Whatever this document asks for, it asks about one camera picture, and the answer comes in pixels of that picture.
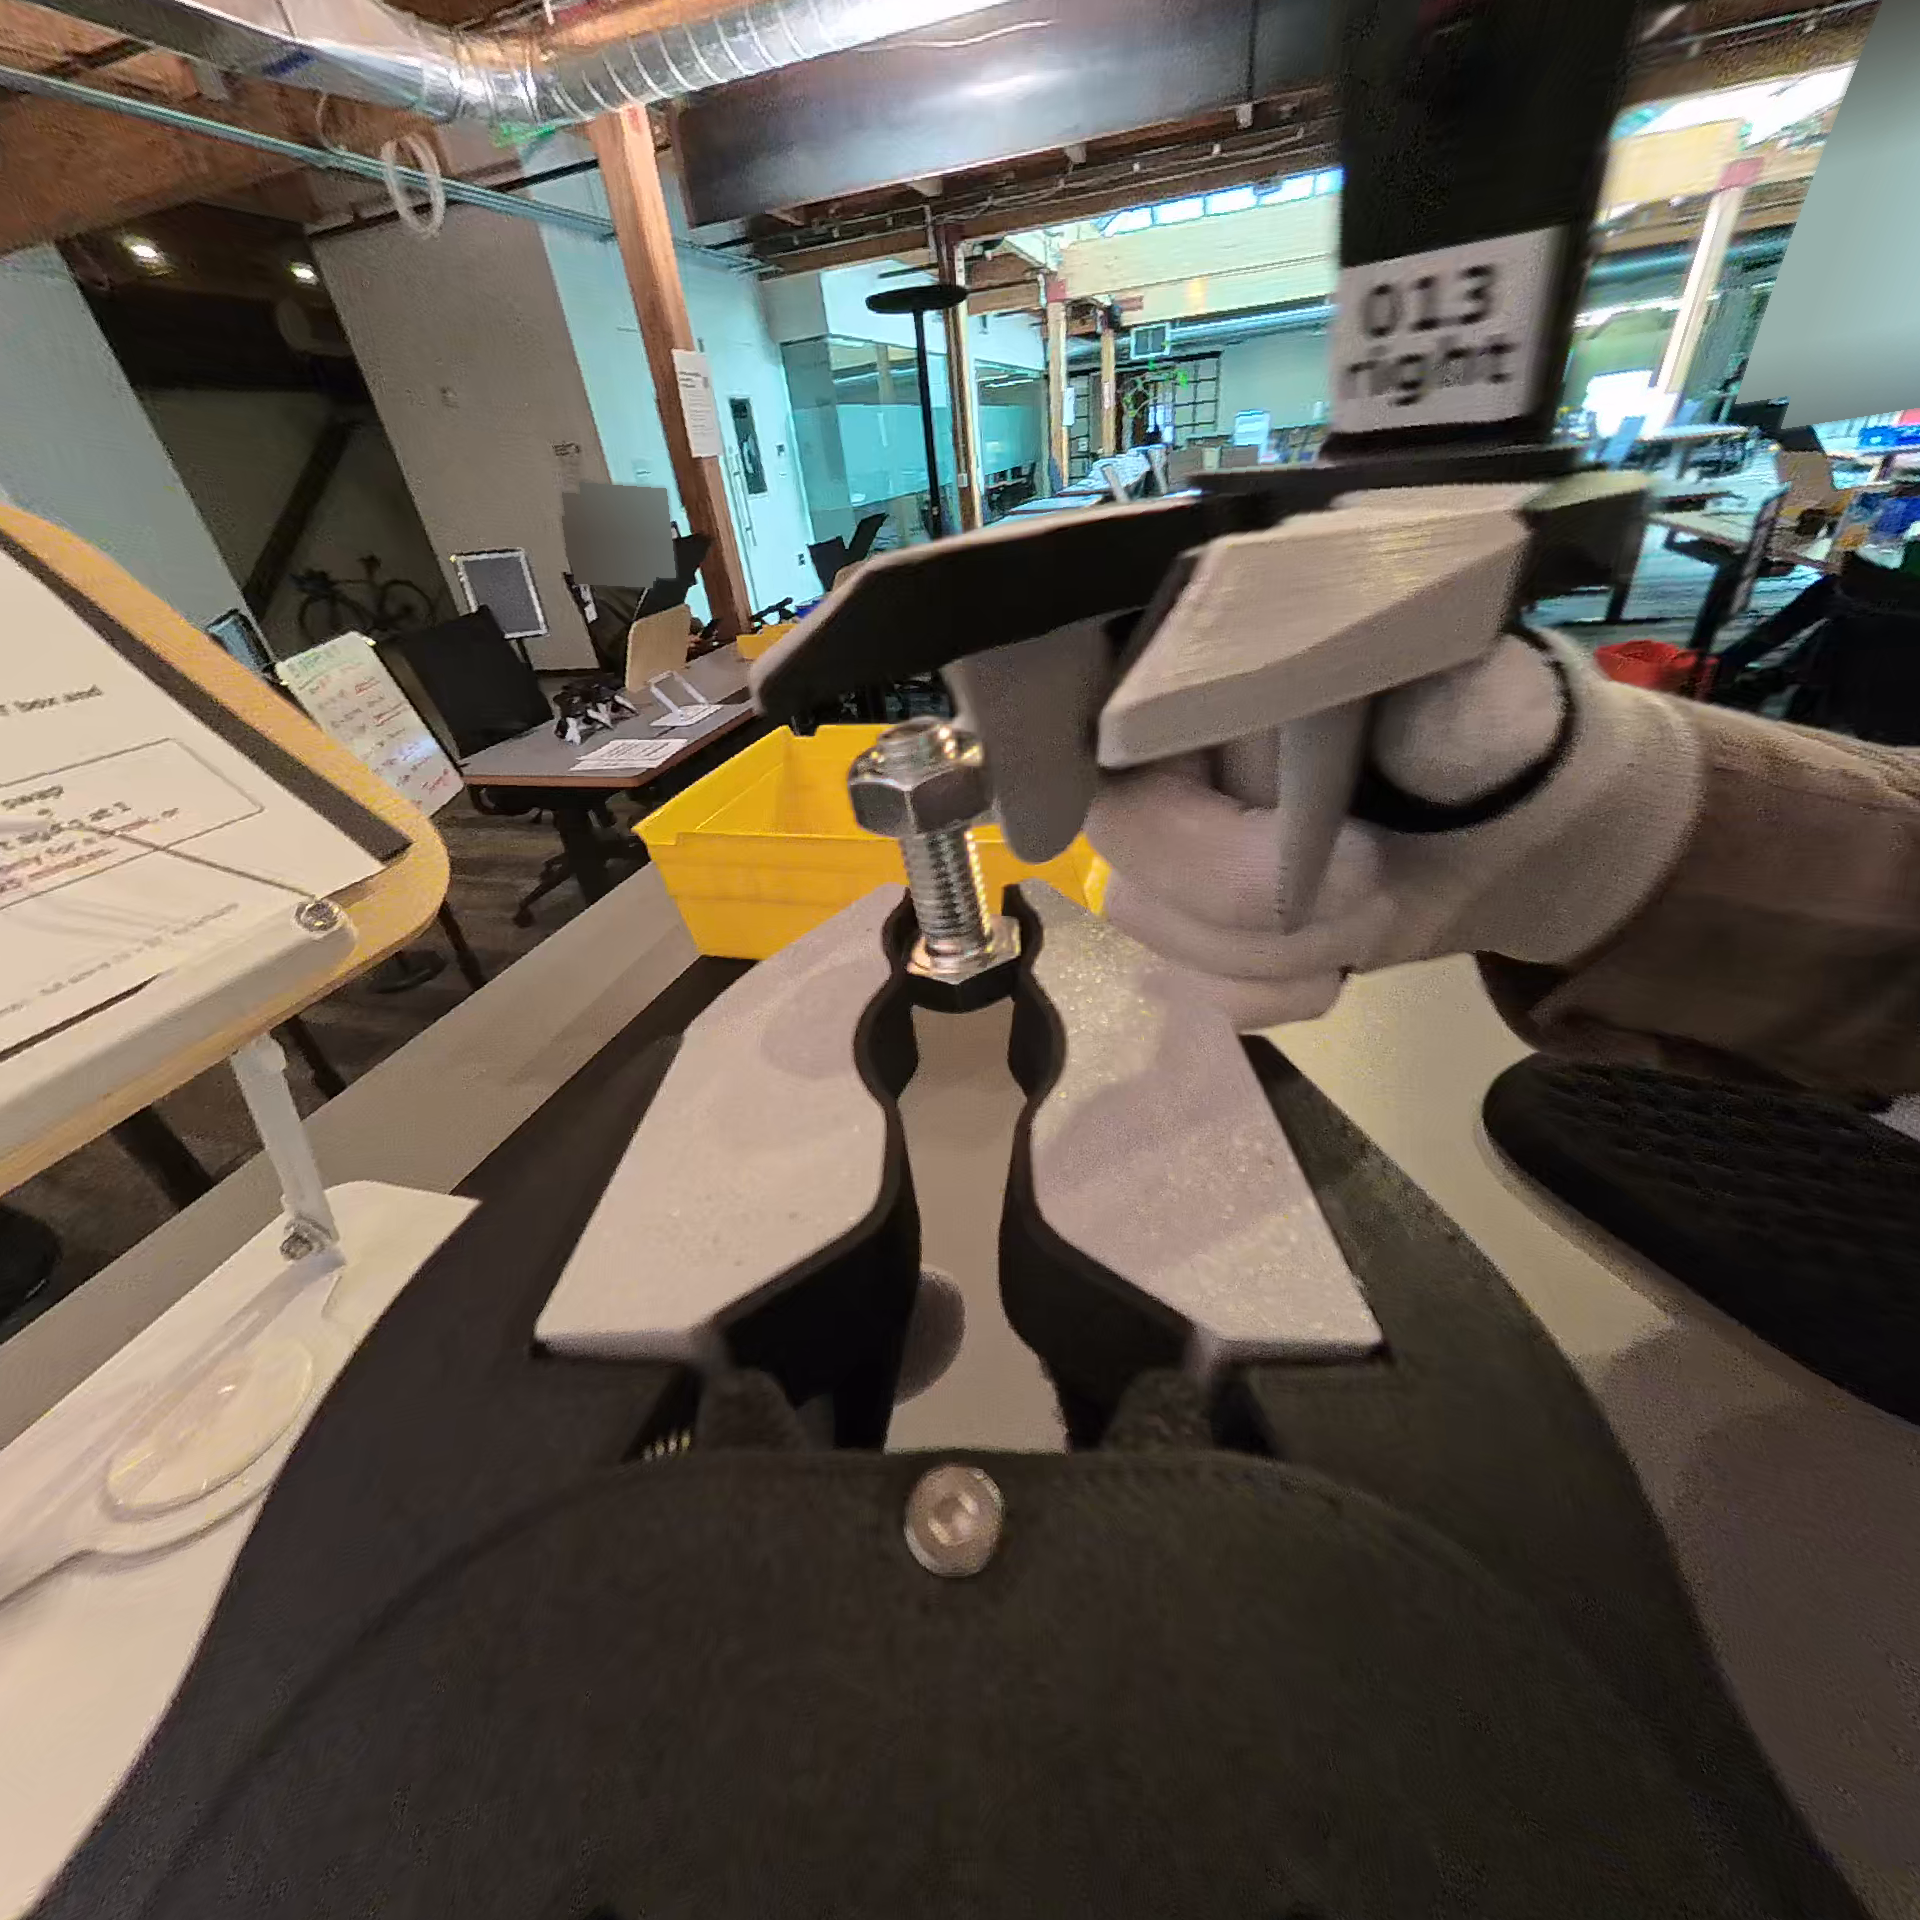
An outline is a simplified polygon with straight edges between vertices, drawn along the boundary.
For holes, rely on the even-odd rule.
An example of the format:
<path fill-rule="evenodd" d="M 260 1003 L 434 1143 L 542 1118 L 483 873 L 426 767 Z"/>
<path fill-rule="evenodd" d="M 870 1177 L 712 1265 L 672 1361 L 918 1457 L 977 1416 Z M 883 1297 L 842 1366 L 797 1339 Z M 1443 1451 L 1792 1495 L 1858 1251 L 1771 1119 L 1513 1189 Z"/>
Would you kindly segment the black office chair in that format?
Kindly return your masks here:
<path fill-rule="evenodd" d="M 561 788 L 552 784 L 475 784 L 467 761 L 522 736 L 556 727 L 537 671 L 522 660 L 491 611 L 481 607 L 448 622 L 402 630 L 373 643 L 400 691 L 421 711 L 429 734 L 462 773 L 472 808 L 491 820 L 546 816 L 561 853 L 546 859 L 542 878 L 517 901 L 512 924 L 531 927 L 537 905 L 574 883 L 589 905 L 611 887 L 611 867 L 642 867 L 648 854 L 632 838 L 618 838 L 613 788 Z"/>

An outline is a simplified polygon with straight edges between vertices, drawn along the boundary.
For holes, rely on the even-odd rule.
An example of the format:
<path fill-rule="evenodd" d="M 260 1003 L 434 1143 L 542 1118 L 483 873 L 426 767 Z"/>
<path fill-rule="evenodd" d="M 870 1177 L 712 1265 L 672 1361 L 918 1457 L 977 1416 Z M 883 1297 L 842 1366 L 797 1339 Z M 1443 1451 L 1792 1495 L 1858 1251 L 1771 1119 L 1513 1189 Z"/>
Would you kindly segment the yellow plastic bin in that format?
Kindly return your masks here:
<path fill-rule="evenodd" d="M 787 727 L 754 741 L 637 827 L 699 952 L 766 959 L 883 887 L 905 887 L 894 838 L 865 831 L 849 767 L 877 725 Z"/>

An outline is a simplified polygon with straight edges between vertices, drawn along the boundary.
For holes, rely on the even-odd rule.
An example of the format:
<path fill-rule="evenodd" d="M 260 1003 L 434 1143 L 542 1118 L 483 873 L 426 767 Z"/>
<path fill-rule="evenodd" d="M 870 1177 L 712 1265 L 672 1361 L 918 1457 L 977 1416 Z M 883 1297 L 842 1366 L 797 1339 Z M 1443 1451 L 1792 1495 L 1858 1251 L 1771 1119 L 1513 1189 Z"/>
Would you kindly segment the printed instruction sheet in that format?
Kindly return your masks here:
<path fill-rule="evenodd" d="M 336 895 L 387 863 L 146 680 L 5 553 L 3 811 L 5 799 L 43 784 L 142 807 L 157 807 L 161 791 L 219 801 L 238 824 L 214 831 L 205 851 L 317 895 Z M 280 916 L 203 902 L 177 887 L 130 902 L 86 887 L 5 908 L 3 893 L 5 1048 Z"/>

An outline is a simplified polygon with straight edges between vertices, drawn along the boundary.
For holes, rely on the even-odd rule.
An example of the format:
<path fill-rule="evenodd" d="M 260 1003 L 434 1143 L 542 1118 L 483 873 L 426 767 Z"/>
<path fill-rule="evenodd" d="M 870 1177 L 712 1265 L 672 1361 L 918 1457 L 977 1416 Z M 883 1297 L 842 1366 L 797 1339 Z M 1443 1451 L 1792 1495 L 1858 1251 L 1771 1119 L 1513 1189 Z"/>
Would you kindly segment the framed sign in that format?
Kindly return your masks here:
<path fill-rule="evenodd" d="M 533 563 L 522 545 L 459 551 L 448 558 L 467 611 L 486 611 L 504 635 L 525 647 L 549 635 L 544 601 Z"/>

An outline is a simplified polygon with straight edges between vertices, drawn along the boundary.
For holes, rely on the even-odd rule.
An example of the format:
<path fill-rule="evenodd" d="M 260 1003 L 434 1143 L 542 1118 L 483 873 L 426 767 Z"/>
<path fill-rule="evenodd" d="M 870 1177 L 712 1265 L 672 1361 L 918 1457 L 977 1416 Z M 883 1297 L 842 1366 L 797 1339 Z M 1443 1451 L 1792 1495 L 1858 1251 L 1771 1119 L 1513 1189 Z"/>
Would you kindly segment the grey background desk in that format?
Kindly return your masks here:
<path fill-rule="evenodd" d="M 637 711 L 580 741 L 561 737 L 549 721 L 456 767 L 483 811 L 588 808 L 620 797 L 650 808 L 763 734 L 750 676 L 753 663 L 730 645 L 689 663 L 665 699 L 648 692 Z"/>

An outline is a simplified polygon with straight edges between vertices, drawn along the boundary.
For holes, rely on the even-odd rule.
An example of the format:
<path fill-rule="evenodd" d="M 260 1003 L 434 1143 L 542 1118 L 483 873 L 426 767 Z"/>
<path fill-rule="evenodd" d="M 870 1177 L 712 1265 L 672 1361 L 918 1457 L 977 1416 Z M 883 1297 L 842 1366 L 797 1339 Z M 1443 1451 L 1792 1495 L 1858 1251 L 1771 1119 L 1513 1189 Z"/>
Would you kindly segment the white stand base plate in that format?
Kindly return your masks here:
<path fill-rule="evenodd" d="M 473 1204 L 390 1184 L 348 1184 L 328 1200 L 341 1227 L 345 1270 L 331 1307 L 349 1336 L 349 1358 Z M 124 1353 L 136 1343 L 219 1324 L 293 1265 L 281 1260 L 281 1223 L 275 1223 L 81 1385 L 120 1379 L 128 1369 Z M 61 1567 L 20 1596 L 3 1598 L 5 1915 L 24 1915 L 37 1903 L 157 1731 L 266 1495 L 178 1550 Z"/>

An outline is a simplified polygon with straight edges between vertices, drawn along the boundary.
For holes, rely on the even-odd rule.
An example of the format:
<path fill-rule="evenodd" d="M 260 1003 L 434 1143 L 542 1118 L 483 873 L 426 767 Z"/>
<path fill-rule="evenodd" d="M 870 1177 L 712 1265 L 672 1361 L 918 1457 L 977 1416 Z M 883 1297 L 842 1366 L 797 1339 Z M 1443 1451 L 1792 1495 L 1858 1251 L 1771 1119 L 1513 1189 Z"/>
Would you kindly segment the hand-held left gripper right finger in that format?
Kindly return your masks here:
<path fill-rule="evenodd" d="M 1056 887 L 1006 902 L 1024 1104 L 998 1297 L 1065 1443 L 1094 1444 L 1142 1375 L 1212 1411 L 1267 1365 L 1379 1359 L 1385 1332 L 1233 1021 Z"/>

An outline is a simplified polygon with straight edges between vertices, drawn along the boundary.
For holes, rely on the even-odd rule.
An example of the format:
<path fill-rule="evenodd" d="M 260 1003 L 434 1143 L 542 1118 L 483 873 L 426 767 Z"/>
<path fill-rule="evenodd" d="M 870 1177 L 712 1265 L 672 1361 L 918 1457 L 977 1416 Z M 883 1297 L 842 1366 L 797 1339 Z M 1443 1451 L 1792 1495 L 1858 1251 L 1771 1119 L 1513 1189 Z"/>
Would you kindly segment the silver ventilation duct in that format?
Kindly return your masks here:
<path fill-rule="evenodd" d="M 894 40 L 932 53 L 1021 35 L 1011 4 L 517 4 L 475 24 L 379 1 L 33 4 L 93 53 L 171 57 L 232 88 L 398 112 L 428 125 L 546 128 L 677 102 Z"/>

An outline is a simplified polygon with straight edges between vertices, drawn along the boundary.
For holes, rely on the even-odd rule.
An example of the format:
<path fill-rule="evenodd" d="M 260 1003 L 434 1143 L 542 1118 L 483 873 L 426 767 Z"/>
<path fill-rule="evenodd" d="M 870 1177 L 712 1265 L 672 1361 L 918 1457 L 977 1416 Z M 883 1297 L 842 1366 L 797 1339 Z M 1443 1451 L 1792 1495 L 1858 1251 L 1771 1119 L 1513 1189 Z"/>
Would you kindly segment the silver hex bolt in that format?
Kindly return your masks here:
<path fill-rule="evenodd" d="M 916 967 L 960 980 L 998 956 L 971 830 L 992 808 L 981 742 L 941 717 L 884 729 L 849 767 L 854 824 L 896 840 L 918 926 Z"/>

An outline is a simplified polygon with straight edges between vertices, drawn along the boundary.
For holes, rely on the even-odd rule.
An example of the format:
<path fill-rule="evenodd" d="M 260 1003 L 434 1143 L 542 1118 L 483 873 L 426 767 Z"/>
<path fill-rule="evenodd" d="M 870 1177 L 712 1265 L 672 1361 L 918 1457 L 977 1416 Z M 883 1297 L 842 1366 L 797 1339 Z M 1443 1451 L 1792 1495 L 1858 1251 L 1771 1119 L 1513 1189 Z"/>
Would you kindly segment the orange storage bin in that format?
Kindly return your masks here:
<path fill-rule="evenodd" d="M 1654 638 L 1605 643 L 1594 649 L 1594 663 L 1612 683 L 1676 699 L 1709 699 L 1721 671 L 1712 649 Z"/>

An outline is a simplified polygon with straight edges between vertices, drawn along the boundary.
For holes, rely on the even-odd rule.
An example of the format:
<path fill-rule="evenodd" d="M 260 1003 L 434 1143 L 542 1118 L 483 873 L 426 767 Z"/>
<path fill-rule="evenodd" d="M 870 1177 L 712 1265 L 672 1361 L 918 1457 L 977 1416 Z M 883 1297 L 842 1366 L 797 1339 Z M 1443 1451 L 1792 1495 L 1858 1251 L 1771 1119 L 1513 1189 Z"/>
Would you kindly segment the white stand ledge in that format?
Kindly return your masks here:
<path fill-rule="evenodd" d="M 288 915 L 260 920 L 16 1046 L 3 1067 L 5 1156 L 38 1145 L 232 1024 L 253 1038 L 267 1024 L 260 1011 L 269 1001 L 333 976 L 352 952 L 352 915 L 336 908 L 331 931 L 305 931 Z"/>

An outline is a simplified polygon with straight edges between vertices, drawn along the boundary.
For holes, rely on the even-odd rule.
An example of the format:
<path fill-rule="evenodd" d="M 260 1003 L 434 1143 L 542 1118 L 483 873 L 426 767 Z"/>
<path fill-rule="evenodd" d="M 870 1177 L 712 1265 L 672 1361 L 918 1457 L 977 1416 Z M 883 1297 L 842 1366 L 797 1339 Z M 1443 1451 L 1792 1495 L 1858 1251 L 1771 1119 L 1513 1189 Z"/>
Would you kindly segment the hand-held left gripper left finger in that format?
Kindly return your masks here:
<path fill-rule="evenodd" d="M 905 888 L 756 961 L 682 1032 L 536 1321 L 556 1359 L 760 1372 L 880 1449 L 922 1284 L 900 1091 Z"/>

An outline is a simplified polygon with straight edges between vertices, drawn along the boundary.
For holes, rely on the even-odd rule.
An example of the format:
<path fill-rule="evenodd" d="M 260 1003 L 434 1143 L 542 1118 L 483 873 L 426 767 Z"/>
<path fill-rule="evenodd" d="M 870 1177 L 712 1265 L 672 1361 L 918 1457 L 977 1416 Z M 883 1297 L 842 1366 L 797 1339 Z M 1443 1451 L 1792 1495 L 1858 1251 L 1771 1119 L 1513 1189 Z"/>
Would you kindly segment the wooden support post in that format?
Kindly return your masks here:
<path fill-rule="evenodd" d="M 614 247 L 626 273 L 640 348 L 656 389 L 662 444 L 689 528 L 712 545 L 702 567 L 712 622 L 720 640 L 750 625 L 753 597 L 738 551 L 724 465 L 689 453 L 672 350 L 698 350 L 682 260 L 672 231 L 656 133 L 650 112 L 626 105 L 588 125 L 598 176 L 608 192 Z"/>

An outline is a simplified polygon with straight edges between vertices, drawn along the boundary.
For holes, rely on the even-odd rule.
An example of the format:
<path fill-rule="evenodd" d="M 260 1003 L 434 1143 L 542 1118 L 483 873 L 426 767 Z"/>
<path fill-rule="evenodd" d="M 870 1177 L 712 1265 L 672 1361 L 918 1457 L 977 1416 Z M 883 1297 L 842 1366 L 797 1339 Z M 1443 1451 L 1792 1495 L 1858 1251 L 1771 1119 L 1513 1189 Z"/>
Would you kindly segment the black wrist rest pad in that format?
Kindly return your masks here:
<path fill-rule="evenodd" d="M 1917 1143 L 1824 1094 L 1636 1064 L 1506 1067 L 1499 1156 L 1829 1385 L 1917 1422 Z"/>

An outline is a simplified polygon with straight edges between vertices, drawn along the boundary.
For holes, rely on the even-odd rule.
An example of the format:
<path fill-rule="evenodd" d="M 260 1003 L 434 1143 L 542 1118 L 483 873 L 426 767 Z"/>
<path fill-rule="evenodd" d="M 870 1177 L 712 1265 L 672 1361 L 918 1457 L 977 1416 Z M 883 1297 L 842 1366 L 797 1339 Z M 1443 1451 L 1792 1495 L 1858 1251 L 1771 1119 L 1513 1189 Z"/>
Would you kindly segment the small whiteboard easel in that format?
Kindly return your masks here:
<path fill-rule="evenodd" d="M 464 793 L 456 761 L 371 635 L 349 630 L 308 645 L 277 660 L 275 673 L 328 736 L 422 816 L 438 817 Z"/>

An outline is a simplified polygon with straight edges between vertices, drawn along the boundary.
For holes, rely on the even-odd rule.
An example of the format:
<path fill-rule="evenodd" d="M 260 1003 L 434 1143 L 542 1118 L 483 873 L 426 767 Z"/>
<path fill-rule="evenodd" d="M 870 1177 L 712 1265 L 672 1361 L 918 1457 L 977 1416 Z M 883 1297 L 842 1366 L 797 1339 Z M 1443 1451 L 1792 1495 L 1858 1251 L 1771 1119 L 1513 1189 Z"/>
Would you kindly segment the person's right hand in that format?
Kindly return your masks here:
<path fill-rule="evenodd" d="M 1456 952 L 1568 968 L 1669 878 L 1708 782 L 1680 704 L 1558 635 L 1387 692 L 1368 757 L 1320 880 L 1288 847 L 1300 808 L 1230 799 L 1201 757 L 1104 779 L 1089 837 L 1109 919 L 1242 1030 Z"/>

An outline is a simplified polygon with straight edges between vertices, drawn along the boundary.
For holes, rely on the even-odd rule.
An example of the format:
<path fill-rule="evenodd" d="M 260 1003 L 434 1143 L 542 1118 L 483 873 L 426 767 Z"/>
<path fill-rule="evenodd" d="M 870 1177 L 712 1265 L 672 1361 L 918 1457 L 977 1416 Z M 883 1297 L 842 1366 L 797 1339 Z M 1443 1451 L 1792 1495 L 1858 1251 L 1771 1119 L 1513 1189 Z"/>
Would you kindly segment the silver hex nut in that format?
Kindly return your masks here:
<path fill-rule="evenodd" d="M 960 992 L 981 985 L 1019 958 L 1019 926 L 990 915 L 968 927 L 923 927 L 905 952 L 902 972 L 925 988 Z"/>

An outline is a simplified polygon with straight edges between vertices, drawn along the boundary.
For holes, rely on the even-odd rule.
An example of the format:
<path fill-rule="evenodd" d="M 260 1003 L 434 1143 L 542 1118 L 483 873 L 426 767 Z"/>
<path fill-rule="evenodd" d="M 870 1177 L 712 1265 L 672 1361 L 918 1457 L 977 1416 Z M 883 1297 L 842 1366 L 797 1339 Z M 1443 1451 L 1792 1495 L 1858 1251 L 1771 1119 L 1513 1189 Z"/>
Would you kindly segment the black floor lamp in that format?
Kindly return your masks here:
<path fill-rule="evenodd" d="M 978 528 L 986 495 L 978 431 L 977 431 L 977 379 L 969 360 L 968 311 L 969 292 L 948 279 L 925 283 L 900 283 L 869 295 L 867 307 L 876 318 L 907 318 L 915 335 L 915 366 L 918 384 L 918 422 L 929 473 L 929 539 L 941 542 L 953 533 Z M 938 422 L 938 398 L 932 390 L 931 323 L 948 323 L 946 364 L 946 437 Z"/>

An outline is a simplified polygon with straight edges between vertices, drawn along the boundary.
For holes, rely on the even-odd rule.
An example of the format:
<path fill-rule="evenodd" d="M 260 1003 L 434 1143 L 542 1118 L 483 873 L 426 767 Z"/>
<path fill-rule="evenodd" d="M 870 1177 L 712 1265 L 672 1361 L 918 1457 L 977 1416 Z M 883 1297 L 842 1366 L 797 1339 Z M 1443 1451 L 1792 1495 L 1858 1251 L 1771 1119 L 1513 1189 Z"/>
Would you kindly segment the black backing sheet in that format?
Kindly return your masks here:
<path fill-rule="evenodd" d="M 14 504 L 3 508 L 3 545 L 146 680 L 362 851 L 390 863 L 434 837 L 345 745 L 105 551 Z"/>

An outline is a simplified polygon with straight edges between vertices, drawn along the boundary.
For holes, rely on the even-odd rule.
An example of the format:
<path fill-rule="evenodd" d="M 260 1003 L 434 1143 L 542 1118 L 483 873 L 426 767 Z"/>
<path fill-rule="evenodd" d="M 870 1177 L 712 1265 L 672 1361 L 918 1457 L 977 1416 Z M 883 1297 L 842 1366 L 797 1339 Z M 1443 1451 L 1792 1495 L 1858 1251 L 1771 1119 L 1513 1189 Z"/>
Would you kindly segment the white stand strut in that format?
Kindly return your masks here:
<path fill-rule="evenodd" d="M 280 1187 L 280 1254 L 313 1276 L 339 1270 L 345 1247 L 313 1143 L 286 1081 L 286 1057 L 272 1036 L 253 1038 L 228 1057 L 232 1077 Z"/>

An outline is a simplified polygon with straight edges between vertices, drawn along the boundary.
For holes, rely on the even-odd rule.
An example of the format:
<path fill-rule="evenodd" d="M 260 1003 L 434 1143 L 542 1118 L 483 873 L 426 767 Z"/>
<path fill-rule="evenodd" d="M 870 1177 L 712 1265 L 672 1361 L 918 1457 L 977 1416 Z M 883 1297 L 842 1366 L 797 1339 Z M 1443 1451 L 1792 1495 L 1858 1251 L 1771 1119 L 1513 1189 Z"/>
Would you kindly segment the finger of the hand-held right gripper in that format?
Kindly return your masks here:
<path fill-rule="evenodd" d="M 955 717 L 986 752 L 998 830 L 1028 867 L 1060 857 L 1093 808 L 1098 717 L 1115 685 L 1106 616 L 958 659 Z"/>
<path fill-rule="evenodd" d="M 1220 536 L 1142 616 L 1098 761 L 1181 759 L 1472 663 L 1528 553 L 1508 508 L 1346 508 Z"/>

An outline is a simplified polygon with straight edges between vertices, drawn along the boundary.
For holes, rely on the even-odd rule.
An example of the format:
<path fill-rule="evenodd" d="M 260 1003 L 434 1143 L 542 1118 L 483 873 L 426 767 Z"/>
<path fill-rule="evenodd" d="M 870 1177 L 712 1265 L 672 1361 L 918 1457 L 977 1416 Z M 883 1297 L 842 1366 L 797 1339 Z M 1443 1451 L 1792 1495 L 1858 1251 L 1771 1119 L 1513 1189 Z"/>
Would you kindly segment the wooden document stand board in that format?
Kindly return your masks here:
<path fill-rule="evenodd" d="M 256 1038 L 269 1036 L 286 1020 L 301 1015 L 308 1006 L 336 988 L 371 972 L 374 961 L 395 952 L 438 915 L 448 888 L 448 854 L 438 830 L 418 808 L 417 814 L 421 816 L 421 824 L 429 824 L 434 830 L 434 837 L 408 847 L 402 857 L 384 863 L 373 878 L 345 887 L 336 895 L 324 895 L 352 915 L 352 952 L 339 964 L 333 976 L 316 980 L 306 988 L 294 988 L 269 1001 L 260 1011 L 262 1016 L 267 1016 L 267 1024 L 256 1032 Z M 157 1067 L 154 1073 L 138 1081 L 128 1092 L 108 1094 L 67 1126 L 43 1137 L 38 1145 L 25 1148 L 14 1156 L 5 1156 L 5 1191 L 16 1189 L 29 1177 L 60 1164 L 81 1145 L 108 1133 L 116 1121 L 148 1108 L 161 1096 L 180 1091 L 201 1071 L 226 1064 L 228 1057 L 252 1039 L 253 1038 L 248 1038 L 248 1028 L 243 1024 L 232 1024 L 218 1038 L 192 1046 L 177 1063 Z"/>

